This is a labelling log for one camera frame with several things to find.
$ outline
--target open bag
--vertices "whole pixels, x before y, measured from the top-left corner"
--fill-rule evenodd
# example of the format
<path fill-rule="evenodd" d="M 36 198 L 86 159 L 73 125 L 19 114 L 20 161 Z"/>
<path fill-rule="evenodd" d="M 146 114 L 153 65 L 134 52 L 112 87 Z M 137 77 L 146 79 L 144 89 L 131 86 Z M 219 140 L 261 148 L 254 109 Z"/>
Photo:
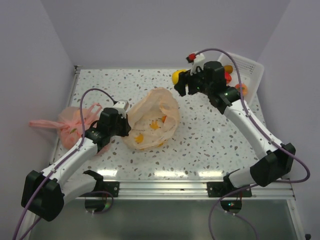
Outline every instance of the open bag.
<path fill-rule="evenodd" d="M 162 87 L 152 89 L 146 97 L 129 110 L 129 136 L 124 143 L 133 149 L 160 147 L 170 139 L 180 122 L 178 102 Z"/>
<path fill-rule="evenodd" d="M 94 103 L 89 109 L 83 108 L 84 128 L 87 130 L 90 125 L 99 119 L 99 112 L 102 106 L 99 103 Z M 59 115 L 58 121 L 49 120 L 32 120 L 29 122 L 30 127 L 57 129 L 59 139 L 66 149 L 71 149 L 81 138 L 83 131 L 81 126 L 80 109 L 79 107 L 69 106 L 65 108 Z M 106 152 L 109 149 L 109 144 L 101 151 Z"/>

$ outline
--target terrazzo table surface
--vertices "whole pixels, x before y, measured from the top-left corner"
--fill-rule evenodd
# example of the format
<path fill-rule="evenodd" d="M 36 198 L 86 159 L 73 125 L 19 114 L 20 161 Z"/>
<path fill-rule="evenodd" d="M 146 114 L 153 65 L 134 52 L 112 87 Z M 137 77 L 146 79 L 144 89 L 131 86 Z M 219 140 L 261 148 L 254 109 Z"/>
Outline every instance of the terrazzo table surface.
<path fill-rule="evenodd" d="M 110 180 L 222 180 L 228 172 L 258 161 L 245 137 L 200 93 L 180 97 L 173 89 L 174 69 L 94 69 L 81 70 L 71 106 L 79 106 L 82 94 L 100 88 L 115 100 L 128 100 L 130 107 L 156 87 L 164 87 L 178 101 L 180 125 L 172 139 L 161 147 L 140 151 L 128 148 L 121 137 L 111 139 L 108 152 L 86 161 L 75 175 L 91 169 Z M 99 91 L 88 93 L 84 108 L 112 102 Z M 264 122 L 257 96 L 250 105 Z M 67 151 L 59 145 L 53 161 Z"/>

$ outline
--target basket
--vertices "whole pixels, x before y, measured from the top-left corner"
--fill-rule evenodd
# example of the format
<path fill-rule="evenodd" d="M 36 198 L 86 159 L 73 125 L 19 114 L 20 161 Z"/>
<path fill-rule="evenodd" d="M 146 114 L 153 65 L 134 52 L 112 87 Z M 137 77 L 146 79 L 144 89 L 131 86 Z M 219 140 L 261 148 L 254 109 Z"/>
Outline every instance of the basket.
<path fill-rule="evenodd" d="M 229 53 L 235 60 L 241 76 L 241 81 L 248 87 L 248 94 L 244 97 L 248 105 L 251 105 L 254 96 L 258 90 L 262 75 L 264 74 L 265 67 L 253 60 L 239 56 L 233 53 Z M 229 83 L 229 86 L 234 87 L 238 82 L 238 76 L 234 64 L 231 60 L 225 55 L 221 54 L 218 61 L 223 65 L 231 65 L 233 67 L 233 72 L 230 74 L 232 81 Z"/>

